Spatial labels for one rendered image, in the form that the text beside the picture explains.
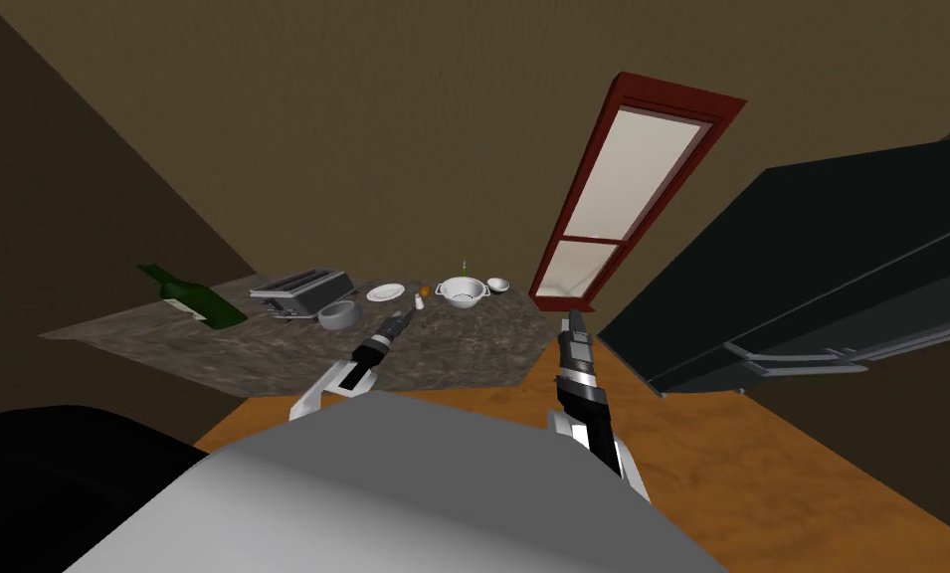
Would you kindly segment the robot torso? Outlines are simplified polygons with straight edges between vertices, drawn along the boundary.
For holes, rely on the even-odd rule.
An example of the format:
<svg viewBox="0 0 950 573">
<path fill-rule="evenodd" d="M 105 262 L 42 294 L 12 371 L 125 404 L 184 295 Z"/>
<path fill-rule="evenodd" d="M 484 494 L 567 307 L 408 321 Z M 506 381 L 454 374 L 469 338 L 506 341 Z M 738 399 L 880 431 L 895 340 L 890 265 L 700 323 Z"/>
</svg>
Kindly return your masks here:
<svg viewBox="0 0 950 573">
<path fill-rule="evenodd" d="M 372 392 L 198 462 L 66 573 L 728 573 L 570 437 Z"/>
</svg>

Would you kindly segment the green glass bottle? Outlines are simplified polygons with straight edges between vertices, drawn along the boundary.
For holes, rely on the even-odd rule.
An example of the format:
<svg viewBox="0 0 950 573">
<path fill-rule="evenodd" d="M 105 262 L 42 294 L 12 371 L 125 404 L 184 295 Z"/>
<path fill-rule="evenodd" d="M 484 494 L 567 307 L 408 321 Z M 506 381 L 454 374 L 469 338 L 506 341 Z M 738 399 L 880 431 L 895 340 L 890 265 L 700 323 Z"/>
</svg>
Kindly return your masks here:
<svg viewBox="0 0 950 573">
<path fill-rule="evenodd" d="M 158 282 L 159 296 L 165 302 L 213 330 L 230 328 L 248 320 L 242 311 L 207 286 L 177 279 L 157 264 L 136 267 Z"/>
</svg>

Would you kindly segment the black fridge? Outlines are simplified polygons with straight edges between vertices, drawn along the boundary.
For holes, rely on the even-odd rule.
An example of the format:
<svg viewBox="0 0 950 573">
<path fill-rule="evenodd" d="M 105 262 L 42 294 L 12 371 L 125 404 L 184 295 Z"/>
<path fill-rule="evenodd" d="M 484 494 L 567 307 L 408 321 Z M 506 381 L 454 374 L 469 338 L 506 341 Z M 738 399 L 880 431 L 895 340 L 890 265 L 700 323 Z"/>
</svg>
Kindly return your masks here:
<svg viewBox="0 0 950 573">
<path fill-rule="evenodd" d="M 950 340 L 950 139 L 765 170 L 598 338 L 661 395 Z"/>
</svg>

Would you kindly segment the grey toaster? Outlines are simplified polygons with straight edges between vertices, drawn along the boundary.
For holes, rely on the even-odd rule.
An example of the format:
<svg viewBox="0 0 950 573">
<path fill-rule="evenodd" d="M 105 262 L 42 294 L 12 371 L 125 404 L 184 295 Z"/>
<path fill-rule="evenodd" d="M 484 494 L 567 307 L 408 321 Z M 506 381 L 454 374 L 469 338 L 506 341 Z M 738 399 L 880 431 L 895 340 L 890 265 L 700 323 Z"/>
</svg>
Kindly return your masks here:
<svg viewBox="0 0 950 573">
<path fill-rule="evenodd" d="M 253 288 L 249 296 L 266 306 L 276 319 L 316 320 L 325 306 L 354 291 L 354 283 L 346 272 L 316 268 Z"/>
</svg>

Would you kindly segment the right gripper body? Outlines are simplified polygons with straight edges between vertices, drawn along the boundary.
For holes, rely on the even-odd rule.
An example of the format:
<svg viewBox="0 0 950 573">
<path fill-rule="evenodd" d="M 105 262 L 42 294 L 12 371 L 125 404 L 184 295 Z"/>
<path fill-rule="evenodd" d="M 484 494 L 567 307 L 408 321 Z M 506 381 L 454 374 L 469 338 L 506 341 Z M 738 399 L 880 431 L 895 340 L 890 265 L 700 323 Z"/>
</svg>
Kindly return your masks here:
<svg viewBox="0 0 950 573">
<path fill-rule="evenodd" d="M 576 308 L 563 320 L 557 340 L 560 347 L 560 367 L 580 373 L 594 372 L 593 341 L 587 332 L 582 314 Z"/>
</svg>

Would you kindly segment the red framed window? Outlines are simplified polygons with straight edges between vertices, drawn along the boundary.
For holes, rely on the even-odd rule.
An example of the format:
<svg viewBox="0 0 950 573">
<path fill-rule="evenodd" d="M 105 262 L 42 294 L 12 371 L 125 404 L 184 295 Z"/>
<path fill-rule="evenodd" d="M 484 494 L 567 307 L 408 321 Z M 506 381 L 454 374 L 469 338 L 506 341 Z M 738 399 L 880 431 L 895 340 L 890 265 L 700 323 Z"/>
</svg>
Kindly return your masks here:
<svg viewBox="0 0 950 573">
<path fill-rule="evenodd" d="M 590 312 L 745 104 L 735 96 L 618 73 L 529 288 L 537 308 Z"/>
</svg>

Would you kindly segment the grey bowl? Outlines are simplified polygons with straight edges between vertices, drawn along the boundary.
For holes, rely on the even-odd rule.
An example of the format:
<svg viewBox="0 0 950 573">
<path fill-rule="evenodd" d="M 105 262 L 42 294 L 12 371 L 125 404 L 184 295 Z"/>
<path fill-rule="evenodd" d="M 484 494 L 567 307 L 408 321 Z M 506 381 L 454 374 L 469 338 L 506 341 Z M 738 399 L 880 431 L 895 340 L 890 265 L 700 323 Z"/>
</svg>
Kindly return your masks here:
<svg viewBox="0 0 950 573">
<path fill-rule="evenodd" d="M 363 310 L 353 300 L 340 300 L 324 306 L 316 315 L 323 329 L 339 331 L 351 327 L 363 316 Z"/>
</svg>

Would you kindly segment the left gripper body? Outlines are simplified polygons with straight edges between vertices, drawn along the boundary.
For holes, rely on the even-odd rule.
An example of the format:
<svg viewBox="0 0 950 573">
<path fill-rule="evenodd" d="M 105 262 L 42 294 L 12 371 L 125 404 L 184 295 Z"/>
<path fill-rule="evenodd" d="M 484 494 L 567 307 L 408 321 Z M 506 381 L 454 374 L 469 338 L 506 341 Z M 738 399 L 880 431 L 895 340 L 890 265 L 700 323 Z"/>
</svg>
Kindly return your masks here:
<svg viewBox="0 0 950 573">
<path fill-rule="evenodd" d="M 382 322 L 377 330 L 377 335 L 385 338 L 386 344 L 391 344 L 408 327 L 415 314 L 415 308 L 406 312 L 395 312 Z"/>
</svg>

